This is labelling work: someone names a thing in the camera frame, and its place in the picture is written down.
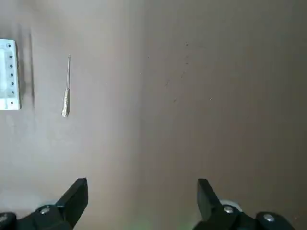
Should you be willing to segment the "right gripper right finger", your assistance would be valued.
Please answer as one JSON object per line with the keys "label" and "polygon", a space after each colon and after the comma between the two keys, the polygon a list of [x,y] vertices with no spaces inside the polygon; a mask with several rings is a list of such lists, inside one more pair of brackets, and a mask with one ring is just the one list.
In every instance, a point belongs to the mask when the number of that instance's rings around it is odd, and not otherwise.
{"label": "right gripper right finger", "polygon": [[201,214],[195,230],[293,230],[283,216],[262,211],[254,218],[234,202],[221,202],[206,179],[197,180],[197,205]]}

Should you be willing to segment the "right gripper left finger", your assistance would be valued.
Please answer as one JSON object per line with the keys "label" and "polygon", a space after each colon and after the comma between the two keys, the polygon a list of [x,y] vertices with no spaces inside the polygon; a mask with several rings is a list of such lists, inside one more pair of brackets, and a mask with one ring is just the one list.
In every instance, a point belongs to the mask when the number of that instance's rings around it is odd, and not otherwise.
{"label": "right gripper left finger", "polygon": [[13,212],[1,212],[2,230],[72,230],[88,205],[86,178],[77,179],[55,204],[39,207],[18,219]]}

